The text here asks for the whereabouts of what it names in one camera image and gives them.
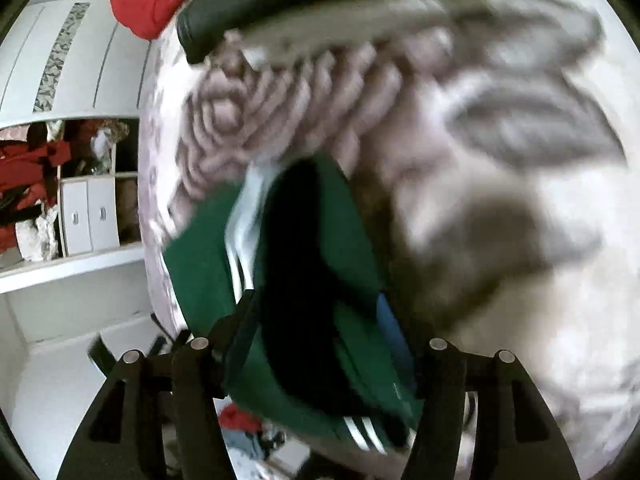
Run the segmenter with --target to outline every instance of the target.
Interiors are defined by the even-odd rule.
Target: white cabinet
[[[70,256],[88,253],[91,251],[91,235],[86,196],[87,184],[85,181],[63,182],[61,186],[60,206],[66,253]]]
[[[120,246],[116,219],[116,185],[112,176],[94,176],[87,180],[89,232],[94,251]]]
[[[149,51],[116,22],[109,0],[27,6],[0,44],[0,128],[138,117]]]
[[[0,43],[0,128],[138,118],[149,53],[148,41],[116,22],[109,0],[28,5]],[[136,175],[116,176],[114,167],[110,176],[59,179],[65,257],[1,269],[0,293],[142,259],[139,241],[119,239],[114,178]]]
[[[63,245],[66,254],[120,247],[113,176],[88,176],[60,183]]]

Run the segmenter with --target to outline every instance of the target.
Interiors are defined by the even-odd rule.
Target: shelf
[[[142,260],[143,254],[142,243],[137,242],[112,251],[79,254],[51,262],[21,262],[16,266],[0,270],[0,294],[92,272],[92,270],[130,264]]]
[[[122,173],[116,173],[116,178],[138,178],[137,171],[123,171]]]

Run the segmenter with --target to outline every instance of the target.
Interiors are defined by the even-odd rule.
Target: white stripe
[[[236,252],[234,251],[233,245],[228,241],[226,233],[225,233],[225,249],[226,249],[226,259],[229,262],[229,271],[231,272],[231,283],[234,288],[234,299],[236,300],[236,304],[242,298],[242,279],[240,278],[240,270],[238,265],[238,257],[236,256]]]
[[[368,451],[369,446],[367,446],[367,441],[364,440],[364,437],[360,433],[360,430],[356,426],[356,423],[353,421],[353,419],[350,416],[346,416],[344,418],[344,421],[347,423],[347,428],[349,430],[349,433],[351,433],[351,437],[354,440],[354,442],[358,445],[358,447],[361,450]]]
[[[376,433],[376,430],[371,423],[371,419],[368,416],[364,416],[362,418],[362,423],[364,424],[364,429],[367,431],[367,435],[369,435],[370,441],[374,446],[376,446],[378,452],[386,455],[385,447],[382,445],[382,442],[380,442],[378,434]]]

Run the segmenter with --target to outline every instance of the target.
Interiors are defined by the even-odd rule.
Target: white drawer
[[[120,246],[116,220],[116,185],[112,176],[94,176],[87,180],[89,231],[94,251]]]
[[[62,183],[62,219],[66,252],[70,256],[92,250],[86,193],[83,180]]]

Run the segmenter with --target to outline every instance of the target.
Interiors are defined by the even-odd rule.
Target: metal pin
[[[500,350],[498,357],[503,363],[513,363],[516,360],[516,356],[508,350]]]
[[[206,337],[197,337],[191,341],[191,348],[194,350],[204,350],[209,346],[209,340]]]
[[[124,354],[122,360],[126,362],[126,364],[130,365],[135,363],[139,359],[139,357],[140,354],[137,350],[129,350],[128,352],[126,352],[126,354]]]
[[[444,350],[447,347],[447,342],[441,337],[434,337],[429,341],[429,346],[434,350]]]

